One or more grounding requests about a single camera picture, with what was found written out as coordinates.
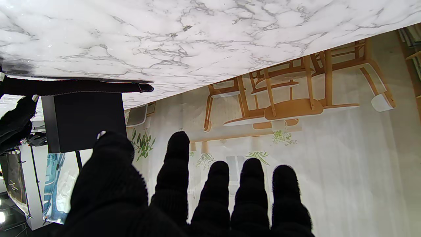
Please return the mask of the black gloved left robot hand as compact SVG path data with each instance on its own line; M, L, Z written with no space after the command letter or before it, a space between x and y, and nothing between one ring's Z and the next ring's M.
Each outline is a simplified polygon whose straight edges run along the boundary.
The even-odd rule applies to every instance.
M312 220L301 202L299 182L288 165L274 169L269 221L261 162L243 163L233 212L229 212L229 166L209 169L198 206L188 218L188 136L174 133L157 175L155 193L134 168L134 148L126 136L102 132L81 169L70 211L57 237L313 237Z

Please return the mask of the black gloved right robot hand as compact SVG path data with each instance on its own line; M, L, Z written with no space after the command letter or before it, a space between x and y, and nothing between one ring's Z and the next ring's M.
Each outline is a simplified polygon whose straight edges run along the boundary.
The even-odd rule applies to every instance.
M21 98L15 109L8 111L0 120L0 154L18 147L31 132L31 119L36 114L38 96Z

